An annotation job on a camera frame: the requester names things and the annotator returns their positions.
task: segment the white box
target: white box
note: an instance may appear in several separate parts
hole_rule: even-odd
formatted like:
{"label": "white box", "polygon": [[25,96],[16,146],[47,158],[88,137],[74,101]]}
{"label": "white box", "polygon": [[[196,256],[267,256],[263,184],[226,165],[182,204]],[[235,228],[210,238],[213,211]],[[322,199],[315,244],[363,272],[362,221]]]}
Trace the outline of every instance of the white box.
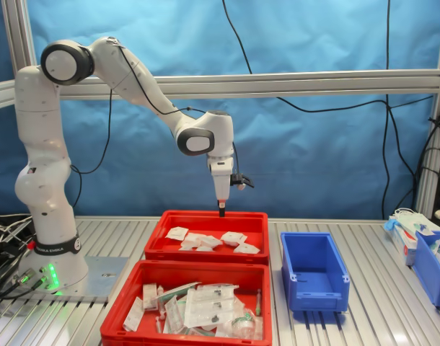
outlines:
{"label": "white box", "polygon": [[401,254],[405,265],[413,265],[415,260],[415,251],[417,249],[417,239],[415,234],[405,231],[400,225],[394,225],[392,230],[387,230],[388,234],[392,237],[393,244]]}

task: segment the green led light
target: green led light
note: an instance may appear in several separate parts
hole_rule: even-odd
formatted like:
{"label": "green led light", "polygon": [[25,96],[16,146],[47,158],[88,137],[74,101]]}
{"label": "green led light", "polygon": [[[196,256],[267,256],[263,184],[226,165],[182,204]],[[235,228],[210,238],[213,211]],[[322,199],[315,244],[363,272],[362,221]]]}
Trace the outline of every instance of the green led light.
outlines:
{"label": "green led light", "polygon": [[55,267],[52,264],[48,265],[48,269],[50,269],[50,275],[52,277],[52,281],[53,281],[53,286],[50,287],[51,289],[55,289],[58,288],[60,286],[60,281],[58,281],[57,275],[56,275],[56,271],[55,271]]}

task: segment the blue tray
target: blue tray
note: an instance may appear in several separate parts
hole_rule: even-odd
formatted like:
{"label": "blue tray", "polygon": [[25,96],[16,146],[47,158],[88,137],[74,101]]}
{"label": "blue tray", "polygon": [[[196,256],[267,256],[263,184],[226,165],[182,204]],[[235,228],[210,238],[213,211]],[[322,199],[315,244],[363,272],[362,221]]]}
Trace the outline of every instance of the blue tray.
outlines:
{"label": "blue tray", "polygon": [[417,250],[415,251],[413,268],[432,304],[440,306],[440,264],[429,247],[440,239],[440,231],[434,233],[434,236],[423,236],[419,232],[415,233],[417,236]]}
{"label": "blue tray", "polygon": [[346,311],[350,278],[329,233],[281,233],[284,289],[292,311]]}

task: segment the plastic packaging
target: plastic packaging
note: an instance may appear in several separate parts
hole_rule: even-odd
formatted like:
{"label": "plastic packaging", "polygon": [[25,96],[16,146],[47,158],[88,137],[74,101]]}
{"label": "plastic packaging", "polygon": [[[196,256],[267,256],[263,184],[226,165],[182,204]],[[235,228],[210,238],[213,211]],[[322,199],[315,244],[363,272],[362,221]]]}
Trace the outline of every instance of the plastic packaging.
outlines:
{"label": "plastic packaging", "polygon": [[430,245],[431,252],[433,254],[437,254],[439,246],[440,246],[440,239],[436,240],[432,245]]}
{"label": "plastic packaging", "polygon": [[233,337],[239,339],[254,339],[255,336],[255,316],[251,310],[245,309],[244,316],[232,321]]}
{"label": "plastic packaging", "polygon": [[139,297],[136,297],[124,321],[123,328],[127,332],[136,332],[144,312],[143,301]]}
{"label": "plastic packaging", "polygon": [[168,302],[166,302],[165,311],[171,333],[178,334],[185,326],[183,325],[182,315],[178,309],[177,296],[173,296]]}
{"label": "plastic packaging", "polygon": [[143,285],[143,309],[157,310],[157,285],[156,283],[149,283]]}
{"label": "plastic packaging", "polygon": [[260,314],[262,312],[262,309],[260,307],[261,302],[262,302],[262,290],[258,289],[257,290],[257,303],[255,305],[255,315],[256,316],[260,316]]}
{"label": "plastic packaging", "polygon": [[199,247],[201,245],[201,240],[205,236],[204,234],[188,233],[185,240],[182,241],[182,247]]}
{"label": "plastic packaging", "polygon": [[196,249],[196,251],[213,251],[210,247],[199,247]]}
{"label": "plastic packaging", "polygon": [[[161,296],[163,293],[164,293],[164,288],[163,288],[162,286],[159,286],[159,287],[157,288],[157,295],[158,295],[158,296]],[[156,304],[157,304],[158,307],[159,307],[159,315],[160,315],[160,319],[161,319],[162,321],[164,321],[164,320],[165,320],[164,302],[162,302],[162,301],[158,301],[158,300],[157,300],[157,297],[155,298],[155,301],[156,301]]]}
{"label": "plastic packaging", "polygon": [[188,229],[184,229],[183,227],[174,227],[173,229],[170,229],[169,233],[167,233],[165,237],[182,241],[187,232]]}
{"label": "plastic packaging", "polygon": [[255,317],[254,340],[263,340],[263,317]]}
{"label": "plastic packaging", "polygon": [[201,246],[210,247],[211,249],[223,244],[223,241],[218,240],[215,236],[202,236],[199,240]]}
{"label": "plastic packaging", "polygon": [[234,317],[234,296],[231,298],[209,299],[213,295],[226,296],[225,293],[209,292],[209,290],[196,291],[190,289],[186,300],[185,326],[188,328],[220,324]]}
{"label": "plastic packaging", "polygon": [[226,245],[237,247],[239,244],[245,242],[247,236],[237,232],[226,232],[220,239],[223,240]]}
{"label": "plastic packaging", "polygon": [[156,329],[158,333],[162,333],[161,321],[159,320],[159,316],[156,316]]}
{"label": "plastic packaging", "polygon": [[260,249],[257,249],[253,245],[242,243],[239,244],[239,246],[234,249],[233,252],[241,252],[243,254],[258,254],[260,252]]}

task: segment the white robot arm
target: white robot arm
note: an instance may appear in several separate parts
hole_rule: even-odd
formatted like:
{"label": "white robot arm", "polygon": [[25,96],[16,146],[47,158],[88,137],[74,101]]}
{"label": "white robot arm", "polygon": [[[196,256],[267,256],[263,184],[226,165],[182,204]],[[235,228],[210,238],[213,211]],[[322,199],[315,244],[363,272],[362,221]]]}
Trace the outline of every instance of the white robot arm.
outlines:
{"label": "white robot arm", "polygon": [[46,268],[55,263],[59,279],[50,276],[46,291],[77,283],[87,274],[74,213],[64,194],[71,161],[63,139],[59,96],[61,86],[92,74],[123,99],[160,117],[181,152],[207,154],[220,216],[224,216],[231,185],[253,187],[239,172],[233,174],[233,122],[228,114],[209,111],[194,119],[181,112],[164,96],[145,65],[113,37],[102,37],[88,47],[70,40],[50,44],[40,66],[25,67],[15,78],[18,132],[28,155],[15,192],[30,209],[37,237],[35,252],[20,262],[19,271],[48,272]]}

